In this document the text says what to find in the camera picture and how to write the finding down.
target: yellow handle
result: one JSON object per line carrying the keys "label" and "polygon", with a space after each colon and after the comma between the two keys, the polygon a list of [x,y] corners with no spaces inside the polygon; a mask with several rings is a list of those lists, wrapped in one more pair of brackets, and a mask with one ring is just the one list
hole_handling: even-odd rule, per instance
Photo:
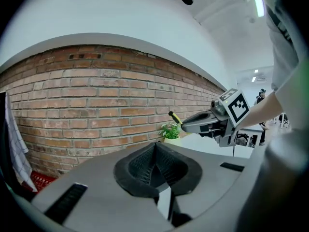
{"label": "yellow handle", "polygon": [[173,111],[170,111],[170,112],[169,112],[169,116],[171,116],[172,119],[174,119],[174,121],[175,121],[177,124],[181,124],[181,125],[183,124],[183,123],[181,122],[180,118],[178,118],[178,116],[177,116],[176,114],[174,114]]}

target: brick wall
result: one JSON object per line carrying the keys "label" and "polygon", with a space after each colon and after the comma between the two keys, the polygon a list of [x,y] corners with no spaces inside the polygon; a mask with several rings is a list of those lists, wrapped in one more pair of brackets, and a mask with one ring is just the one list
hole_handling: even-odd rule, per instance
{"label": "brick wall", "polygon": [[70,46],[0,74],[34,170],[58,176],[79,163],[158,141],[158,130],[208,110],[223,91],[194,72],[141,52]]}

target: robotic arm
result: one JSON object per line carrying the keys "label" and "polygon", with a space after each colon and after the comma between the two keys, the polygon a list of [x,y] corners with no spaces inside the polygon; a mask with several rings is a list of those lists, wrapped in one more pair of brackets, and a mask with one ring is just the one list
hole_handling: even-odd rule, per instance
{"label": "robotic arm", "polygon": [[[214,138],[220,147],[236,145],[236,126],[249,112],[248,103],[240,90],[230,89],[218,100],[211,102],[211,109],[197,113],[181,123],[185,132],[198,133],[202,137]],[[178,123],[173,112],[169,115]]]}

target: green plant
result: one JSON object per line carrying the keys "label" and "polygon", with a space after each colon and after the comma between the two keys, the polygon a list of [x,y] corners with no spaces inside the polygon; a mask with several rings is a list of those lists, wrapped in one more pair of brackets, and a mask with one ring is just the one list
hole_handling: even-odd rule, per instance
{"label": "green plant", "polygon": [[161,129],[160,134],[168,139],[176,139],[180,133],[180,129],[176,124],[164,124]]}

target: white towel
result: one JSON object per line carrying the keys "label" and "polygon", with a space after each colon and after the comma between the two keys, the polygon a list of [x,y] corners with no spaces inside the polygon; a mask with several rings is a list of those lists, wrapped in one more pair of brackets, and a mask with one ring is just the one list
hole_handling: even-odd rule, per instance
{"label": "white towel", "polygon": [[30,164],[25,156],[25,153],[29,150],[20,135],[15,117],[11,111],[10,97],[7,92],[5,95],[5,121],[8,125],[10,141],[9,146],[13,168],[15,172],[18,173],[20,177],[33,189],[33,191],[37,191],[30,178],[32,168],[30,167]]}

